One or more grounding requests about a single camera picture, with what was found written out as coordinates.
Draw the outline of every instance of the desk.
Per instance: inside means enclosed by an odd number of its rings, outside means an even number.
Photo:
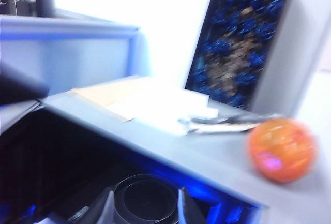
[[[251,166],[246,134],[175,136],[132,120],[121,123],[70,92],[43,100],[50,111],[109,137],[125,147],[194,176],[233,196],[267,206],[265,224],[330,224],[331,180],[323,151],[315,170],[301,180],[274,184]],[[222,114],[243,111],[211,103]]]

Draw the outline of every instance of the metal object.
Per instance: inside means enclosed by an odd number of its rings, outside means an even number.
[[[261,123],[269,119],[282,117],[279,114],[272,115],[252,115],[252,114],[240,114],[230,117],[220,117],[220,118],[203,118],[203,117],[194,117],[191,119],[192,122],[198,124],[243,124],[243,123]]]

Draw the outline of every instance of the black container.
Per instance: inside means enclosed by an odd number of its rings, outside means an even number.
[[[281,0],[283,7],[279,7],[278,14],[271,18],[268,16],[270,11],[267,10],[272,8],[273,0],[262,1],[263,8],[256,9],[253,8],[252,0],[247,0],[243,5],[241,2],[231,3],[233,5],[230,4],[230,7],[227,0],[210,0],[186,89],[210,95],[213,100],[234,107],[250,109],[259,82],[263,79],[263,69],[268,64],[269,51],[275,41],[274,34],[263,41],[259,35],[267,27],[272,27],[271,31],[277,34],[282,10],[285,9],[283,3],[286,3],[286,0]],[[220,16],[224,14],[224,19],[221,18],[220,21],[224,21],[225,24],[222,25],[225,26],[215,23],[215,20],[220,18],[216,17],[219,13]],[[241,33],[250,18],[253,19],[254,28],[247,33]],[[226,41],[221,42],[221,48],[225,50],[214,49],[213,44],[217,41]]]
[[[177,189],[149,175],[136,175],[118,183],[114,190],[115,222],[175,224]]]

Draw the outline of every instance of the white wall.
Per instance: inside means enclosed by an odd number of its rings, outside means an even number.
[[[138,25],[151,74],[183,86],[209,0],[55,0],[57,8]]]
[[[61,9],[135,24],[148,42],[150,72],[184,86],[209,0],[55,0]],[[319,61],[328,0],[291,0],[252,110],[293,115]]]

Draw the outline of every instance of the blue light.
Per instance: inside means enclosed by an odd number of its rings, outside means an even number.
[[[218,224],[221,222],[221,209],[222,204],[218,204],[215,207],[211,207],[207,216],[207,222],[208,224]]]
[[[236,223],[237,221],[239,221],[239,218],[240,218],[240,215],[241,215],[242,211],[243,211],[243,206],[242,205],[239,205],[239,206],[234,207],[233,209],[231,209],[229,214],[228,214],[226,222],[228,224],[231,224],[231,223]]]
[[[36,209],[35,205],[31,205],[26,211],[23,212],[23,216],[32,216],[34,214],[34,211]]]
[[[4,223],[10,213],[9,205],[0,205],[0,223]]]

